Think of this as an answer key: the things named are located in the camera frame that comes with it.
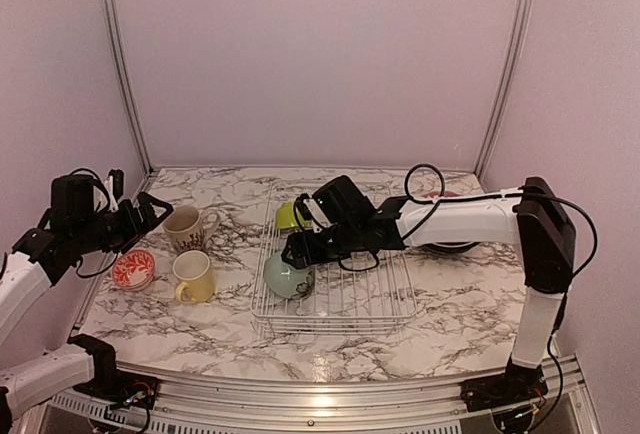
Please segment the light blue bowl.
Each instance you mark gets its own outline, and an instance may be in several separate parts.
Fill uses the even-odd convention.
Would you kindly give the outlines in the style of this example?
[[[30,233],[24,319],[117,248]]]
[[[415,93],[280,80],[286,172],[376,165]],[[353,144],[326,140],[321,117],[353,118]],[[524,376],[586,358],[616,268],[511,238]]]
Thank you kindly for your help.
[[[280,252],[272,254],[265,261],[263,279],[274,294],[286,300],[304,299],[315,287],[314,270],[290,266],[281,259]]]

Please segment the orange rimmed white bowl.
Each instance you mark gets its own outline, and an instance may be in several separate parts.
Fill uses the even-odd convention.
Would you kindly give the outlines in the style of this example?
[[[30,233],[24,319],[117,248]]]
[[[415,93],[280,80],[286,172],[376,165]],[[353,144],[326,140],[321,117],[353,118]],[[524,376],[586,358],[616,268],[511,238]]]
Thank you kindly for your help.
[[[122,255],[111,270],[113,283],[125,291],[140,291],[153,280],[155,257],[146,250],[134,249]]]

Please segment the lime green bowl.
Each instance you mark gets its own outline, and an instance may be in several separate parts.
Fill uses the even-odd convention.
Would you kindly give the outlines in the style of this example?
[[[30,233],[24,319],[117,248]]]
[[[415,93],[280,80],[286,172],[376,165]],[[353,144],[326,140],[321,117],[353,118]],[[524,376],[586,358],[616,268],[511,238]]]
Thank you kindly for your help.
[[[278,230],[289,230],[298,227],[294,213],[295,204],[293,201],[282,204],[275,214],[275,225]]]

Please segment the patterned cream mug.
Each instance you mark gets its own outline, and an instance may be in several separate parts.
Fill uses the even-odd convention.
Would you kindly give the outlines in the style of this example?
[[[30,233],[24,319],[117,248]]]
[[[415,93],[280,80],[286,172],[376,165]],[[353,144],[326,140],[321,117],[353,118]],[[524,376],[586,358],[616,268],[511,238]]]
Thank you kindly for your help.
[[[176,254],[191,250],[205,252],[220,223],[217,212],[181,205],[163,221],[162,229]]]

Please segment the yellow mug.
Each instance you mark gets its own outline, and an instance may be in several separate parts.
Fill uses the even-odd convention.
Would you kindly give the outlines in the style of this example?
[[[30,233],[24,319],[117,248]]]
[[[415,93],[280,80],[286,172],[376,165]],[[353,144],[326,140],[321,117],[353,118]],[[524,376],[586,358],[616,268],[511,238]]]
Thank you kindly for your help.
[[[172,266],[178,281],[175,299],[182,304],[199,304],[211,300],[215,294],[216,278],[209,256],[199,250],[180,254]]]

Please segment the black striped cream plate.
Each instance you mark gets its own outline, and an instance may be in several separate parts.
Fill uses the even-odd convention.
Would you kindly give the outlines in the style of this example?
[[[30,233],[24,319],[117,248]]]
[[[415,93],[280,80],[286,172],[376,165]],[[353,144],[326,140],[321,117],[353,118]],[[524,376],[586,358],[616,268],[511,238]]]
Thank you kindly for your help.
[[[478,242],[431,243],[423,245],[421,249],[436,255],[459,255],[470,251],[478,245]]]

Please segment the pink polka dot plate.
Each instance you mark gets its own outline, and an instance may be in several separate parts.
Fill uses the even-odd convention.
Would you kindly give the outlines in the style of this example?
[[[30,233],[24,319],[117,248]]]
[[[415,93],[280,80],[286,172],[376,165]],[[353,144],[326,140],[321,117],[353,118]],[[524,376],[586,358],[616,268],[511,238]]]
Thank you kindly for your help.
[[[445,190],[443,193],[440,191],[430,191],[422,193],[418,199],[420,201],[435,201],[436,199],[450,199],[460,197],[460,194],[453,191]]]

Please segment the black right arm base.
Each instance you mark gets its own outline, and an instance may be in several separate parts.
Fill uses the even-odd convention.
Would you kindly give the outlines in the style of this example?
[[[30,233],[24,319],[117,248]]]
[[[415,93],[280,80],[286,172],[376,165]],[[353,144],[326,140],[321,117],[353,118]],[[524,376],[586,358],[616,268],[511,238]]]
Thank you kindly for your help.
[[[508,377],[505,373],[468,379],[461,383],[460,399],[469,412],[495,409],[533,399],[548,393],[545,378],[535,375]]]

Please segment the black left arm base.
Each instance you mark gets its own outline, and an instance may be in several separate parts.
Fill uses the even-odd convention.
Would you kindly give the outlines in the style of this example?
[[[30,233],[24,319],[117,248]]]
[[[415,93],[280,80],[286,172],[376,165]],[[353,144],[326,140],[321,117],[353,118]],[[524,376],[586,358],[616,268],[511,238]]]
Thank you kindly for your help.
[[[159,387],[156,377],[123,371],[111,355],[94,356],[93,366],[93,378],[75,385],[74,391],[108,401],[111,409],[154,407]]]

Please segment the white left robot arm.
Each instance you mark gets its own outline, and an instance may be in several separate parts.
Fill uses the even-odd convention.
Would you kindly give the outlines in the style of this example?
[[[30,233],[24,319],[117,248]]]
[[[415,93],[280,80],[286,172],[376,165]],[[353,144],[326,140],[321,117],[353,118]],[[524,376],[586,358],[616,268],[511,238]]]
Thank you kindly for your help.
[[[25,232],[1,269],[1,337],[7,339],[36,302],[84,256],[124,254],[173,212],[173,206],[142,192],[117,209],[98,210],[86,194],[54,195],[37,227]],[[1,373],[1,430],[55,394],[87,384],[106,399],[125,392],[114,348],[87,335]]]

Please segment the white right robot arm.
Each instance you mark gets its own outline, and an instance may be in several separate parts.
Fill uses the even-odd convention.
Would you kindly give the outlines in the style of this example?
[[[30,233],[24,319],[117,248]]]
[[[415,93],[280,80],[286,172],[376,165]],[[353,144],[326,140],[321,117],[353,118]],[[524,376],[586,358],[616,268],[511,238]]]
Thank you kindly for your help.
[[[304,269],[340,263],[354,253],[372,257],[382,251],[404,251],[436,244],[502,244],[517,254],[524,272],[525,300],[508,370],[495,392],[515,402],[534,385],[574,278],[576,229],[539,177],[519,188],[478,196],[440,195],[386,198],[380,205],[359,190],[351,178],[339,176],[302,194],[293,204],[294,219],[311,220],[313,201],[328,224],[290,234],[281,253],[284,265]]]

